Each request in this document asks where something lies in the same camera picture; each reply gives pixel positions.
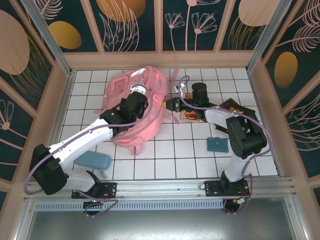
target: pink backpack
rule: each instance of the pink backpack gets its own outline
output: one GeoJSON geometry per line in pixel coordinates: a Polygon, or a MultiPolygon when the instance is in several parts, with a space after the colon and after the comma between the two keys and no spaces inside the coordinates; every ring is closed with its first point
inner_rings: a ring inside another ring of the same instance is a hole
{"type": "MultiPolygon", "coordinates": [[[[129,148],[132,155],[136,156],[141,151],[141,143],[149,141],[157,134],[163,117],[167,117],[179,124],[179,121],[162,107],[163,101],[175,83],[175,76],[177,76],[178,71],[178,69],[174,71],[171,83],[166,74],[152,66],[125,72],[111,80],[105,89],[102,110],[96,110],[96,113],[103,113],[105,110],[118,105],[122,98],[126,99],[128,97],[131,93],[131,86],[135,84],[145,85],[151,90],[153,98],[151,112],[145,120],[112,138],[117,145],[129,148]]],[[[144,111],[144,114],[148,112],[149,107],[144,111]]]]}

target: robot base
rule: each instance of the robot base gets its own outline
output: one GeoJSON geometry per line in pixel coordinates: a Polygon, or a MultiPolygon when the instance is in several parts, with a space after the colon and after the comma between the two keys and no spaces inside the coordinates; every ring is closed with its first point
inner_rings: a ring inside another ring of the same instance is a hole
{"type": "Polygon", "coordinates": [[[222,172],[220,180],[204,182],[205,195],[207,197],[227,197],[227,196],[242,196],[241,188],[247,195],[250,194],[248,182],[243,178],[236,182],[230,182],[225,172],[222,172]]]}
{"type": "MultiPolygon", "coordinates": [[[[86,171],[94,179],[93,187],[85,192],[86,195],[96,199],[115,199],[117,193],[116,182],[101,182],[91,171],[86,171]]],[[[72,191],[72,199],[87,199],[77,191],[72,191]]]]}

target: white tile floor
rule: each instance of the white tile floor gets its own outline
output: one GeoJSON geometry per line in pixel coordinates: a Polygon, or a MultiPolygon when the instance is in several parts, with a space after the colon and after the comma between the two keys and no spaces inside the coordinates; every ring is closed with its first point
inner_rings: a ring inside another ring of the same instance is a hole
{"type": "MultiPolygon", "coordinates": [[[[162,71],[168,76],[173,73],[173,69],[162,71]]],[[[77,72],[61,131],[61,141],[98,118],[99,115],[94,110],[102,106],[104,89],[112,78],[121,73],[123,70],[77,72]]],[[[203,82],[207,85],[208,97],[212,103],[219,105],[233,98],[242,106],[255,110],[261,121],[244,68],[181,69],[177,80],[185,74],[190,76],[187,92],[191,93],[193,83],[203,82]]],[[[229,140],[228,153],[207,151],[207,137],[228,138],[209,123],[177,125],[164,118],[155,138],[143,143],[141,153],[136,157],[127,148],[117,146],[111,140],[98,144],[91,151],[104,153],[112,158],[107,172],[108,180],[215,178],[228,166],[232,152],[229,140]]],[[[70,168],[86,169],[77,165],[71,165],[70,168]]],[[[98,170],[93,172],[102,179],[98,170]]],[[[278,175],[270,153],[252,161],[246,173],[257,177],[278,175]]]]}

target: dark teal wallpaper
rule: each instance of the dark teal wallpaper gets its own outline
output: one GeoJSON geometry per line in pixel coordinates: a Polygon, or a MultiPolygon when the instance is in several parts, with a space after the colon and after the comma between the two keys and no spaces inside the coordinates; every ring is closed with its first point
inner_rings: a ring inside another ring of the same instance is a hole
{"type": "Polygon", "coordinates": [[[226,0],[164,0],[163,51],[213,50],[226,0]]]}
{"type": "Polygon", "coordinates": [[[154,0],[90,0],[106,52],[156,50],[154,0]]]}
{"type": "Polygon", "coordinates": [[[282,107],[320,71],[319,44],[320,4],[306,0],[265,65],[282,107]]]}
{"type": "Polygon", "coordinates": [[[64,53],[98,51],[80,0],[34,2],[64,53]]]}
{"type": "Polygon", "coordinates": [[[236,0],[221,50],[253,50],[278,0],[236,0]]]}
{"type": "Polygon", "coordinates": [[[0,191],[0,213],[2,210],[2,206],[5,203],[6,196],[7,196],[7,193],[5,191],[0,191]]]}
{"type": "Polygon", "coordinates": [[[320,175],[320,84],[286,115],[309,178],[320,175]]]}
{"type": "Polygon", "coordinates": [[[37,109],[52,65],[9,1],[0,1],[0,28],[0,77],[37,109]]]}
{"type": "Polygon", "coordinates": [[[320,207],[320,187],[314,188],[313,193],[320,207]]]}
{"type": "Polygon", "coordinates": [[[273,34],[272,38],[270,39],[269,44],[266,46],[265,50],[262,53],[262,58],[264,59],[267,52],[269,51],[272,43],[274,42],[274,39],[276,38],[276,36],[278,35],[279,31],[281,30],[282,26],[284,25],[285,21],[287,20],[288,16],[290,15],[290,12],[292,11],[292,8],[295,6],[295,4],[297,3],[297,0],[292,0],[288,10],[286,11],[282,21],[280,22],[277,30],[275,31],[275,33],[273,34]]]}
{"type": "Polygon", "coordinates": [[[33,118],[0,89],[0,179],[11,181],[33,118]]]}

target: black mounting plate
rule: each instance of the black mounting plate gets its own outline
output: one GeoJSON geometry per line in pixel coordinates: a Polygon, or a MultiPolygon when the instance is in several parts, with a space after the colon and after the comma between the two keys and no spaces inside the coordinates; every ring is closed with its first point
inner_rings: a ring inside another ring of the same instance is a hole
{"type": "Polygon", "coordinates": [[[229,190],[228,192],[224,191],[221,181],[214,180],[214,181],[205,181],[204,182],[204,189],[205,195],[207,197],[226,197],[226,196],[242,196],[242,192],[238,187],[240,187],[247,195],[250,194],[248,182],[246,180],[240,180],[237,182],[237,188],[234,190],[229,190]]]}
{"type": "MultiPolygon", "coordinates": [[[[101,182],[99,192],[95,196],[90,195],[90,193],[85,192],[85,194],[89,195],[90,197],[96,199],[115,199],[117,193],[117,183],[116,182],[101,182]]],[[[76,191],[72,191],[71,194],[72,199],[86,199],[85,196],[80,195],[80,193],[76,191]]]]}

